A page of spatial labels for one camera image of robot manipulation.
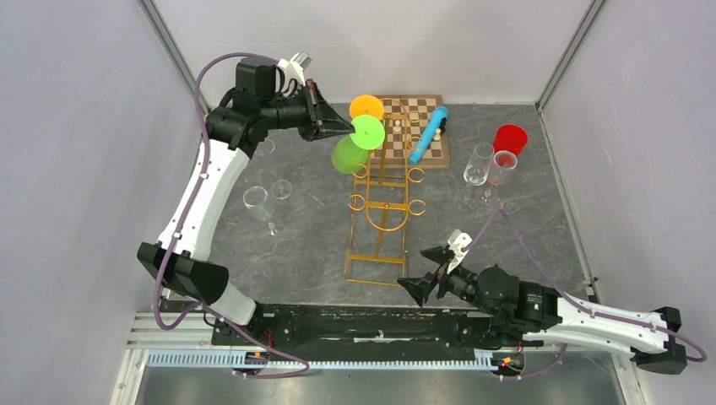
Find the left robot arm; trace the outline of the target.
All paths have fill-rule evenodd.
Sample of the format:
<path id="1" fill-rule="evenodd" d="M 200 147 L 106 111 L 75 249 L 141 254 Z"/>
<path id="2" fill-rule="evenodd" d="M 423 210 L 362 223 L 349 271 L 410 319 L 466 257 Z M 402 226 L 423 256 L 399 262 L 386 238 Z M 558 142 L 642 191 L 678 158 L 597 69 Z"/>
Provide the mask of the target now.
<path id="1" fill-rule="evenodd" d="M 206 113 L 194 90 L 201 129 L 197 160 L 170 223 L 155 242 L 142 243 L 140 264 L 155 281 L 155 299 L 169 289 L 233 322 L 245 344 L 259 342 L 265 323 L 254 313 L 257 302 L 229 281 L 226 267 L 209 262 L 214 232 L 228 196 L 258 145 L 269 132 L 295 128 L 312 142 L 353 132 L 354 128 L 307 78 L 306 52 L 278 61 L 236 52 L 235 84 L 219 106 Z"/>

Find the clear wine glass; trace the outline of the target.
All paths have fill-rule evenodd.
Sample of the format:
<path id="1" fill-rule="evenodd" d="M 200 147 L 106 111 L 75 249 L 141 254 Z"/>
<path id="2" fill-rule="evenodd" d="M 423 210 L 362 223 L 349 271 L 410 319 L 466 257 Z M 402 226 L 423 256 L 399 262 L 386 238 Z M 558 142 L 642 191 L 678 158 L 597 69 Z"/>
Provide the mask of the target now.
<path id="1" fill-rule="evenodd" d="M 506 185 L 514 176 L 518 167 L 518 156 L 508 150 L 497 151 L 493 155 L 487 182 L 478 194 L 478 203 L 489 209 L 500 205 L 498 188 Z"/>
<path id="2" fill-rule="evenodd" d="M 278 235 L 278 227 L 274 219 L 274 203 L 265 188 L 248 187 L 242 195 L 242 201 L 253 218 L 264 222 L 270 236 Z"/>
<path id="3" fill-rule="evenodd" d="M 458 190 L 453 196 L 453 203 L 465 211 L 487 208 L 492 210 L 498 203 L 498 193 L 488 181 L 494 148 L 489 143 L 475 145 L 468 164 L 465 166 L 463 178 L 464 189 Z"/>
<path id="4" fill-rule="evenodd" d="M 293 186 L 289 180 L 279 175 L 278 166 L 271 160 L 275 148 L 275 142 L 270 138 L 262 141 L 256 149 L 253 162 L 258 167 L 261 185 L 266 186 L 273 198 L 285 200 L 292 194 Z"/>

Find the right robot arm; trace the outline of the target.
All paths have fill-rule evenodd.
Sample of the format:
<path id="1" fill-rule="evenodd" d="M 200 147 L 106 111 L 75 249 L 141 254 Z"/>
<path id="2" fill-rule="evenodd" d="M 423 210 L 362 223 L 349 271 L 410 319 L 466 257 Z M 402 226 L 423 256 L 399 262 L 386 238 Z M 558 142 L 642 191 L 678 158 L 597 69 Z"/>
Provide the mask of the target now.
<path id="1" fill-rule="evenodd" d="M 422 251 L 437 263 L 421 278 L 398 283 L 418 305 L 431 294 L 452 294 L 489 315 L 490 338 L 502 345 L 561 343 L 624 354 L 636 366 L 661 375 L 679 375 L 686 348 L 675 339 L 681 313 L 672 307 L 650 312 L 620 310 L 581 300 L 538 283 L 523 281 L 494 265 L 474 273 L 456 262 L 446 246 Z"/>

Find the green plastic wine glass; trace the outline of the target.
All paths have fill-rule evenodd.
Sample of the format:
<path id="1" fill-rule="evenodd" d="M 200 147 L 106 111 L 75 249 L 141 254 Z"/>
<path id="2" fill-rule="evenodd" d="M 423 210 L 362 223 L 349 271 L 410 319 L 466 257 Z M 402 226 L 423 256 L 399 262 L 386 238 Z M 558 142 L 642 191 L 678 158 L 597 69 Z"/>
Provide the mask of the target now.
<path id="1" fill-rule="evenodd" d="M 343 137 L 331 153 L 334 168 L 343 174 L 358 171 L 357 165 L 365 164 L 371 152 L 381 148 L 386 140 L 382 121 L 374 116 L 357 116 L 351 120 L 351 125 L 354 131 Z"/>

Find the red plastic wine glass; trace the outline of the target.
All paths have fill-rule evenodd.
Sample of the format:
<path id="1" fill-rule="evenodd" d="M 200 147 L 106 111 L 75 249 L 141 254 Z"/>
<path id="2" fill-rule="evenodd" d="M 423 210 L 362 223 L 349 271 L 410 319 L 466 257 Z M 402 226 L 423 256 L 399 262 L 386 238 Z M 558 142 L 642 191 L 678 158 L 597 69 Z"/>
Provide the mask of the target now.
<path id="1" fill-rule="evenodd" d="M 507 124 L 499 127 L 492 146 L 496 152 L 508 151 L 519 156 L 529 142 L 529 135 L 521 127 Z"/>

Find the gold wire glass rack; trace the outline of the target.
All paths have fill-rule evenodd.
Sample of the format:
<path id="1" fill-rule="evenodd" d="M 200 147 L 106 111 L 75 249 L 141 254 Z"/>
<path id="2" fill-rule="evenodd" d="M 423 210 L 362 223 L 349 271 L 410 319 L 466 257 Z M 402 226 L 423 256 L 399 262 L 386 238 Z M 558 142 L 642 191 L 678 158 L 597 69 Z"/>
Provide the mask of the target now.
<path id="1" fill-rule="evenodd" d="M 386 130 L 390 120 L 382 118 L 381 121 Z M 404 142 L 404 149 L 411 150 L 412 152 L 414 148 L 415 146 L 412 145 L 412 140 L 406 140 Z M 385 157 L 382 157 L 380 165 L 372 165 L 371 155 L 372 153 L 370 154 L 369 160 L 365 164 L 357 165 L 359 168 L 358 171 L 351 174 L 354 177 L 353 193 L 350 195 L 350 199 L 353 202 L 350 204 L 350 209 L 353 213 L 351 214 L 350 220 L 349 245 L 344 262 L 344 279 L 349 282 L 389 286 L 391 284 L 390 282 L 350 277 L 349 265 L 352 262 L 379 262 L 396 264 L 401 266 L 400 276 L 404 278 L 407 275 L 405 227 L 408 223 L 410 215 L 421 216 L 423 214 L 422 212 L 415 212 L 412 210 L 411 206 L 414 201 L 409 199 L 409 188 L 410 184 L 421 182 L 420 179 L 413 178 L 412 173 L 416 170 L 422 173 L 424 170 L 417 165 L 410 165 L 408 163 L 408 157 L 399 167 L 402 170 L 400 175 L 386 175 L 386 167 L 384 163 Z M 373 200 L 371 199 L 371 189 L 374 186 L 398 188 L 403 191 L 404 200 L 402 202 L 384 202 Z M 357 201 L 362 202 L 362 205 L 357 207 L 354 204 Z M 377 231 L 375 251 L 371 255 L 360 255 L 352 251 L 356 215 L 359 212 L 363 212 L 366 215 L 367 222 Z M 402 232 L 401 251 L 403 252 L 403 255 L 401 257 L 382 256 L 381 249 L 383 236 L 386 233 L 392 233 L 399 230 Z"/>

